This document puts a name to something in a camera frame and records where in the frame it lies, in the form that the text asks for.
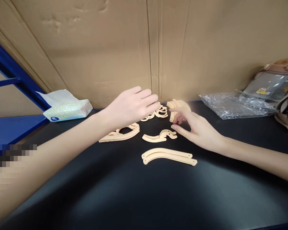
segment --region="plastic bag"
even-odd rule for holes
[[[276,114],[278,110],[264,99],[250,96],[240,90],[232,93],[211,93],[199,95],[220,118],[252,118]]]

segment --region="black tabletop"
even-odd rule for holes
[[[192,102],[190,107],[225,136],[288,154],[288,131],[273,117],[221,120],[202,102]],[[40,145],[82,121],[51,123],[26,144]],[[162,129],[171,129],[169,118],[138,124],[140,132],[133,138],[95,143],[78,155],[1,223],[0,229],[288,226],[288,182],[204,150],[179,134],[177,139],[160,143],[142,139],[143,134],[156,136]],[[158,147],[192,153],[198,163],[190,166],[156,159],[144,165],[142,153]]]

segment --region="tissue box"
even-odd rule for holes
[[[84,118],[93,109],[89,100],[78,100],[66,89],[37,93],[51,106],[43,115],[52,122]]]
[[[51,107],[43,115],[52,122],[65,121],[86,117],[93,107],[88,99],[75,103],[67,103]]]

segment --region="forearm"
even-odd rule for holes
[[[226,138],[224,148],[221,148],[218,153],[254,165],[288,181],[288,154],[231,138]]]
[[[113,131],[111,122],[101,111],[32,151],[30,162],[0,195],[0,220],[79,153]]]

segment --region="pixelated area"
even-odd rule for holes
[[[36,144],[0,145],[0,194],[7,189],[37,150]]]

